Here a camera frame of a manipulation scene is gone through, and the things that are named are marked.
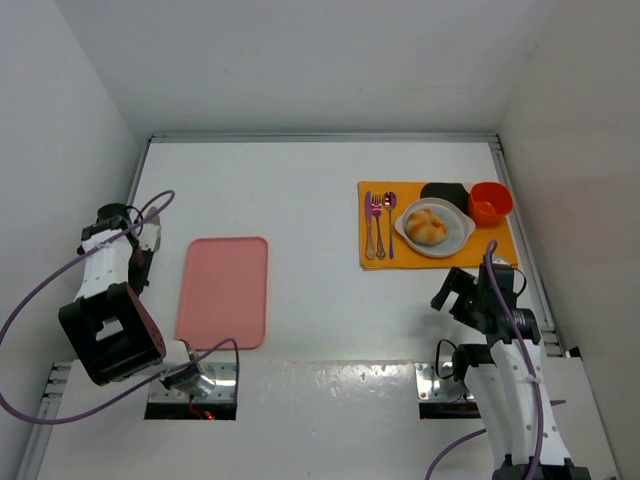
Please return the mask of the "pink plastic tray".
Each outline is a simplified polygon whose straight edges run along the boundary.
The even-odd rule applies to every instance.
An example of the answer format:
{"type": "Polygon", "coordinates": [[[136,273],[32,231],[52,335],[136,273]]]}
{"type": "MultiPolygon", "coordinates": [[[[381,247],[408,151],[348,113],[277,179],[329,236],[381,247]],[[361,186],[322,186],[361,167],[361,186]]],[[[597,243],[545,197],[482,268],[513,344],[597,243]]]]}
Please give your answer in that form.
{"type": "Polygon", "coordinates": [[[268,243],[262,237],[196,239],[187,248],[175,338],[196,350],[225,338],[241,350],[265,340],[268,243]]]}

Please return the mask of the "round yellow orange bread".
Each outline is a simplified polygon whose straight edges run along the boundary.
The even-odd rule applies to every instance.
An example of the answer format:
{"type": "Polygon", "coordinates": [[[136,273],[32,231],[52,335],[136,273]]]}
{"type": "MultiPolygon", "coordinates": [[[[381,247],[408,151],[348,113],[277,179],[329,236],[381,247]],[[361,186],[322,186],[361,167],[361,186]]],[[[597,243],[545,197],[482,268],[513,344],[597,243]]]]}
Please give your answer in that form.
{"type": "Polygon", "coordinates": [[[448,228],[432,210],[420,209],[407,217],[405,233],[414,243],[434,246],[448,237],[448,228]]]}

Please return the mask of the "metal spatula wooden handle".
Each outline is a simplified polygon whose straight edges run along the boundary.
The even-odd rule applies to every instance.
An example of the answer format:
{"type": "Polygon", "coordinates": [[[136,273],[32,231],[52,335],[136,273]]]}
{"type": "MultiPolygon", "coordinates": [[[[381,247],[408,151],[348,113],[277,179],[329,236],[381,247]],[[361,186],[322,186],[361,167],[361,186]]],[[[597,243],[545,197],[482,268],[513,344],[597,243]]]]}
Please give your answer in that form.
{"type": "MultiPolygon", "coordinates": [[[[145,220],[146,220],[145,224],[150,223],[150,222],[159,223],[160,224],[160,217],[159,217],[159,214],[158,214],[158,209],[156,207],[151,207],[149,209],[149,211],[147,212],[147,214],[145,215],[145,220]]],[[[155,253],[158,250],[143,250],[143,251],[149,251],[151,253],[155,253]]]]}

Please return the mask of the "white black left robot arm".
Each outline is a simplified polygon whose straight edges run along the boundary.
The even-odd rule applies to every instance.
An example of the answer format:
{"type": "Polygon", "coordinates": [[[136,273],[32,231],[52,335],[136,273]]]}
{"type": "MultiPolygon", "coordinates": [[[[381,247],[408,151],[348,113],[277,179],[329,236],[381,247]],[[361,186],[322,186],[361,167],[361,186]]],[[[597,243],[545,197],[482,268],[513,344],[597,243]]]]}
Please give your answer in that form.
{"type": "Polygon", "coordinates": [[[140,300],[160,247],[160,222],[109,240],[128,226],[115,217],[83,230],[79,252],[95,253],[85,260],[80,289],[72,303],[60,308],[59,322],[95,384],[158,374],[164,388],[203,399],[215,382],[194,362],[187,342],[164,339],[140,300]]]}

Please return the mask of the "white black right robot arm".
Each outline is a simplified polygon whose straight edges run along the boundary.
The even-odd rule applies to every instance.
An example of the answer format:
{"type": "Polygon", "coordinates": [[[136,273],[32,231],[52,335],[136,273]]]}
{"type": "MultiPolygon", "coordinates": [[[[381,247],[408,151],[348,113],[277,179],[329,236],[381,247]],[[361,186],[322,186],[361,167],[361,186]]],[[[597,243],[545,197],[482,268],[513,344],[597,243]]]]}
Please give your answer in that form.
{"type": "Polygon", "coordinates": [[[483,344],[460,344],[452,358],[488,435],[495,479],[587,479],[559,432],[542,373],[544,348],[535,315],[517,305],[515,271],[483,263],[476,275],[453,267],[432,298],[435,310],[450,294],[452,317],[481,334],[483,344]]]}

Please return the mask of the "clear round plate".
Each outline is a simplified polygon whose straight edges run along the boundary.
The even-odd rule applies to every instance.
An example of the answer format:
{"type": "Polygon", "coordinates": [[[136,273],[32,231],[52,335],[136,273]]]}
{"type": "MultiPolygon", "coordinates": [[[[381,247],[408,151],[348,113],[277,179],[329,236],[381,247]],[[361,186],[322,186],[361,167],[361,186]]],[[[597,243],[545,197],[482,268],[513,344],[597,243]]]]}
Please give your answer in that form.
{"type": "Polygon", "coordinates": [[[476,225],[453,203],[428,197],[410,204],[394,228],[415,252],[441,259],[461,252],[476,225]]]}

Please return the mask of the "orange plastic cup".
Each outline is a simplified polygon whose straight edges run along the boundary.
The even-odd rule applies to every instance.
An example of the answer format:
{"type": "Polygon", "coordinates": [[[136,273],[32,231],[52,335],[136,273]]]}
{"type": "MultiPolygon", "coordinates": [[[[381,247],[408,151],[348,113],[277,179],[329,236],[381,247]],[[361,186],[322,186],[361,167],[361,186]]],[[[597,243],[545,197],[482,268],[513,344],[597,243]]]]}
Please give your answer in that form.
{"type": "Polygon", "coordinates": [[[477,226],[490,228],[500,224],[513,210],[510,190],[497,182],[474,184],[468,197],[469,216],[477,226]]]}

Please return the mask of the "black round coaster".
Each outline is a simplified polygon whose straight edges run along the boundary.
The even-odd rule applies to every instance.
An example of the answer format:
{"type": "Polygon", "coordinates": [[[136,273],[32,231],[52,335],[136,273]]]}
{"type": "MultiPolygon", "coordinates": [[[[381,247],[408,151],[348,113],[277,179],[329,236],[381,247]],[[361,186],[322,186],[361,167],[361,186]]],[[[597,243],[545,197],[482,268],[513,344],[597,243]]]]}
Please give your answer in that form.
{"type": "Polygon", "coordinates": [[[463,213],[468,211],[469,192],[461,183],[430,182],[425,184],[419,195],[420,199],[438,198],[456,206],[463,213]]]}

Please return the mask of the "purple metallic spoon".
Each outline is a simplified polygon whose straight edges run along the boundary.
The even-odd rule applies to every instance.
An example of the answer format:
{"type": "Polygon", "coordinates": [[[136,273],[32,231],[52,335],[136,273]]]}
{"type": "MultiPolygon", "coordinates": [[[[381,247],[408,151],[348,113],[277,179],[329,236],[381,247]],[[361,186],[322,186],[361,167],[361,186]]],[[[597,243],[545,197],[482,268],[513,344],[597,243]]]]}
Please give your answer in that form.
{"type": "Polygon", "coordinates": [[[390,259],[394,258],[394,240],[393,240],[393,232],[394,232],[394,223],[393,223],[393,212],[397,205],[397,197],[396,194],[392,191],[387,191],[383,197],[383,205],[388,214],[388,240],[389,240],[389,251],[388,256],[390,259]]]}

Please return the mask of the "orange placemat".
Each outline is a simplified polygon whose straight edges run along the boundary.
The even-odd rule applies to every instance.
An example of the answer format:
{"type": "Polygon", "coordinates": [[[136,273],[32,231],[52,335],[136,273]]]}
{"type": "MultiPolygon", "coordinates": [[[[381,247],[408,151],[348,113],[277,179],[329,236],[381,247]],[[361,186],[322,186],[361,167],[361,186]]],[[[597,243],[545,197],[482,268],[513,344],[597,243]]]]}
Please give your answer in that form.
{"type": "MultiPolygon", "coordinates": [[[[424,182],[391,182],[391,181],[361,181],[358,183],[358,200],[359,200],[359,255],[360,264],[364,269],[381,270],[381,269],[449,269],[451,267],[459,268],[476,268],[484,260],[485,251],[490,241],[497,242],[497,249],[494,252],[495,258],[506,260],[511,266],[518,265],[517,251],[514,245],[512,232],[507,217],[497,226],[490,228],[481,228],[476,225],[475,232],[471,235],[469,241],[461,252],[448,258],[429,258],[412,250],[404,239],[395,231],[393,232],[394,240],[394,258],[388,256],[389,240],[388,240],[388,214],[383,205],[383,197],[387,191],[396,194],[397,205],[393,212],[393,223],[405,211],[405,209],[413,202],[419,200],[422,187],[427,184],[424,182]],[[368,260],[365,257],[366,250],[366,226],[364,215],[364,197],[367,191],[379,193],[382,197],[382,213],[380,217],[381,233],[384,242],[386,257],[383,260],[376,258],[376,224],[372,218],[372,236],[375,249],[375,258],[368,260]]],[[[466,190],[470,190],[474,183],[461,183],[466,190]]]]}

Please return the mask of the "purple metallic fork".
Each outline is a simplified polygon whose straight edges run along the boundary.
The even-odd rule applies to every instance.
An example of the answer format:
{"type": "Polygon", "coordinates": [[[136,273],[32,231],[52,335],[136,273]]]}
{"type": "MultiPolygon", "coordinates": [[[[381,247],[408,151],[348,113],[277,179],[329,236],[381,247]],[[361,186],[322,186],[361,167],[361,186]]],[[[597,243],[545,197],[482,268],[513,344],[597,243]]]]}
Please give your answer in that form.
{"type": "Polygon", "coordinates": [[[382,239],[380,217],[382,213],[382,197],[379,193],[373,193],[371,197],[372,216],[376,224],[376,258],[383,260],[386,257],[384,242],[382,239]]]}

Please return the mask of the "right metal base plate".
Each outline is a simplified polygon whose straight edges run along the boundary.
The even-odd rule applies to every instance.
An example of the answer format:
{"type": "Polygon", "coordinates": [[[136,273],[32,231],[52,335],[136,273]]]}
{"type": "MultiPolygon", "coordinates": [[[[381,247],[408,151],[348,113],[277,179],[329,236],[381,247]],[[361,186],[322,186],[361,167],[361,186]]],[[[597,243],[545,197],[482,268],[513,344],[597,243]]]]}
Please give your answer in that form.
{"type": "Polygon", "coordinates": [[[474,396],[453,378],[452,362],[445,361],[435,367],[433,363],[414,364],[418,399],[423,403],[469,403],[474,396]]]}

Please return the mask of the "metal base plate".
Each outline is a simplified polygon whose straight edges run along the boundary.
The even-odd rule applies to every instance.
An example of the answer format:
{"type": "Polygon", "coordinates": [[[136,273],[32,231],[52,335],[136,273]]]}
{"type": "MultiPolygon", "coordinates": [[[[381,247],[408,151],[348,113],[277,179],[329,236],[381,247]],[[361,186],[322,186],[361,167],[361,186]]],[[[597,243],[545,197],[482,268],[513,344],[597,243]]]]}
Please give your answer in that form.
{"type": "Polygon", "coordinates": [[[474,396],[453,378],[452,362],[445,361],[435,367],[433,363],[414,364],[418,399],[423,403],[469,403],[474,396]]]}
{"type": "Polygon", "coordinates": [[[233,403],[236,367],[232,363],[201,362],[164,379],[154,380],[148,402],[153,404],[233,403]]]}

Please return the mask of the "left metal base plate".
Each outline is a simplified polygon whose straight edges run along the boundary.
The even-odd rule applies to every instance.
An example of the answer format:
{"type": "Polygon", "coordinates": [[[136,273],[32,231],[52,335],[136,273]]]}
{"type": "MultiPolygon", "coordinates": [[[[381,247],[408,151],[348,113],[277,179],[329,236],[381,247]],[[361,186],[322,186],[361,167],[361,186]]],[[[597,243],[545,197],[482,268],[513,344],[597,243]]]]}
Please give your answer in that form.
{"type": "Polygon", "coordinates": [[[233,403],[236,367],[232,363],[201,362],[164,379],[154,380],[148,402],[153,404],[233,403]]]}

